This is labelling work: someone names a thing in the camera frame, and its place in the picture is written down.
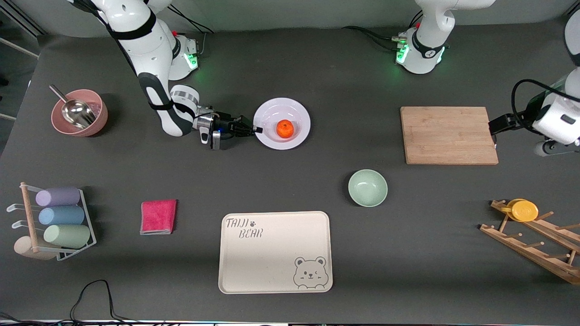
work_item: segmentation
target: cutting board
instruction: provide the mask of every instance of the cutting board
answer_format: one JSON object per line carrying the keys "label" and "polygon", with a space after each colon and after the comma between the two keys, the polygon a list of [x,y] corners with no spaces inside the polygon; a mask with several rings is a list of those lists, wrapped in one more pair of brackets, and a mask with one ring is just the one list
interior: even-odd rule
{"label": "cutting board", "polygon": [[485,107],[401,108],[407,164],[495,165]]}

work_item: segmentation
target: orange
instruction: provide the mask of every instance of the orange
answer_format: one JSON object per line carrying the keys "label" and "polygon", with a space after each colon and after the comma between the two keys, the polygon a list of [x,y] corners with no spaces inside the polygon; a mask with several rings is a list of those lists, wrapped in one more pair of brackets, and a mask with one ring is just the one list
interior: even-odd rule
{"label": "orange", "polygon": [[289,120],[281,120],[276,125],[276,133],[282,138],[290,138],[294,135],[294,125]]}

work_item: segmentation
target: pink cloth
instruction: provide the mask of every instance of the pink cloth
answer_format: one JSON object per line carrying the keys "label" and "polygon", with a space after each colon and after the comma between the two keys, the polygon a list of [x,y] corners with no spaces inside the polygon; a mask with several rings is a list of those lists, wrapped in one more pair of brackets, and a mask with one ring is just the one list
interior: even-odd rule
{"label": "pink cloth", "polygon": [[177,200],[145,201],[141,204],[142,236],[171,234]]}

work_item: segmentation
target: gray tablecloth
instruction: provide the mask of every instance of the gray tablecloth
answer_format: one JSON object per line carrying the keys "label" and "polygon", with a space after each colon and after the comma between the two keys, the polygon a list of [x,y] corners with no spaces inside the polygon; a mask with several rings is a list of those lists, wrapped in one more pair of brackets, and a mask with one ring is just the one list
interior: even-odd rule
{"label": "gray tablecloth", "polygon": [[[141,320],[302,323],[578,325],[580,288],[478,231],[498,224],[491,199],[523,197],[560,225],[578,223],[578,156],[541,158],[541,138],[500,135],[497,166],[407,165],[401,106],[485,106],[510,111],[523,78],[551,83],[570,72],[563,23],[457,27],[428,75],[412,75],[351,30],[276,30],[209,35],[200,69],[182,83],[219,111],[253,117],[290,97],[312,130],[294,150],[256,139],[210,151],[199,136],[163,133],[112,39],[46,40],[0,160],[0,207],[21,202],[21,181],[82,187],[98,244],[63,262],[27,259],[12,246],[26,234],[4,213],[0,307],[18,318],[68,316],[81,288],[109,280],[118,314]],[[391,35],[396,30],[384,31]],[[102,134],[53,130],[48,89],[100,93],[110,117]],[[522,86],[518,106],[540,92]],[[376,169],[389,184],[376,208],[354,205],[350,175]],[[179,200],[170,236],[140,236],[140,204]],[[234,212],[313,211],[330,216],[334,285],[324,294],[225,295],[218,290],[220,223]],[[511,223],[507,231],[538,237]],[[549,253],[565,250],[546,245]],[[102,285],[78,318],[108,317]]]}

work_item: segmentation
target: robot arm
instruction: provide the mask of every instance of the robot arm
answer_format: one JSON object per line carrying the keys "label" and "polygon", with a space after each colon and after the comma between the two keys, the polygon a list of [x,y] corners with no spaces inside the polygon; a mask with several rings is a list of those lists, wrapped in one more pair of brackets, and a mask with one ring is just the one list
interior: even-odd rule
{"label": "robot arm", "polygon": [[455,27],[451,10],[474,10],[487,8],[495,0],[415,0],[423,10],[420,27],[411,27],[399,33],[411,42],[403,47],[396,63],[414,74],[426,74],[441,61],[443,44]]}
{"label": "robot arm", "polygon": [[200,131],[201,142],[219,149],[220,141],[262,132],[240,116],[216,113],[199,105],[195,89],[176,85],[169,90],[169,80],[185,78],[197,68],[197,44],[182,35],[174,35],[155,13],[171,0],[68,0],[91,12],[107,27],[131,63],[149,105],[171,136],[183,136],[192,129]]}
{"label": "robot arm", "polygon": [[168,88],[176,38],[153,10],[169,5],[167,0],[73,0],[73,4],[92,11],[107,26],[130,61],[147,100],[161,120],[163,130],[171,136],[191,132],[195,112],[179,110]]}
{"label": "robot arm", "polygon": [[[564,40],[570,58],[577,66],[571,73],[560,78],[551,86],[532,79],[519,81],[512,91],[512,113],[490,122],[493,136],[525,128],[543,135],[546,140],[535,147],[540,156],[580,151],[580,13],[570,17],[564,30]],[[515,108],[517,87],[530,82],[546,89],[534,96],[522,112]]]}

